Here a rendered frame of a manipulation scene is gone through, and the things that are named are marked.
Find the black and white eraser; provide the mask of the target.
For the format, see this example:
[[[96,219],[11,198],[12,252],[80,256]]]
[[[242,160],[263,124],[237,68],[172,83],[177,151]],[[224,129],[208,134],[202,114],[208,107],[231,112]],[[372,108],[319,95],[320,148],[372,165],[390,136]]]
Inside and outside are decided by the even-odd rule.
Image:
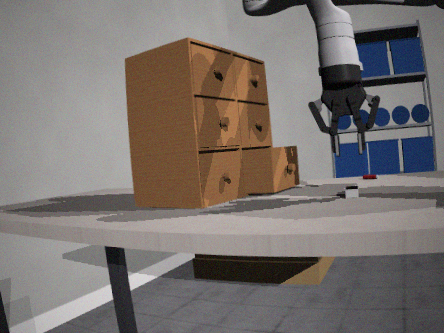
[[[346,198],[359,198],[358,186],[346,187]]]

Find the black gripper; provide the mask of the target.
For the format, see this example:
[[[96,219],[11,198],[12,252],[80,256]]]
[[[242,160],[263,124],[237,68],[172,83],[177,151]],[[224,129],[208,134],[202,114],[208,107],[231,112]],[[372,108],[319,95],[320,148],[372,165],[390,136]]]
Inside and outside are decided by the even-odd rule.
[[[359,65],[332,65],[322,68],[320,72],[323,88],[321,98],[308,104],[320,131],[331,136],[332,151],[338,157],[340,156],[339,137],[337,134],[339,117],[353,115],[358,130],[358,152],[359,155],[362,155],[362,151],[366,149],[365,132],[374,126],[380,97],[366,94],[362,85]],[[368,101],[371,111],[368,122],[363,124],[359,110],[365,99]],[[325,125],[320,114],[323,103],[332,112],[331,127]]]

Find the small wooden chest of drawers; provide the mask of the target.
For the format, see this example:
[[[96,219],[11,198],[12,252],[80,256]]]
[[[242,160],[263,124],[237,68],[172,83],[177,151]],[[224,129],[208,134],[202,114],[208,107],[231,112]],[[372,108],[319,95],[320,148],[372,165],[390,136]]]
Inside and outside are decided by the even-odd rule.
[[[194,91],[190,44],[230,54],[235,97]],[[237,97],[233,56],[263,65],[267,101]],[[125,79],[135,207],[202,209],[252,195],[242,150],[273,148],[264,61],[187,37],[125,58]],[[198,148],[194,97],[235,102],[240,145]],[[241,145],[237,102],[268,108],[271,143]],[[204,205],[199,154],[228,151],[240,155],[243,194]]]

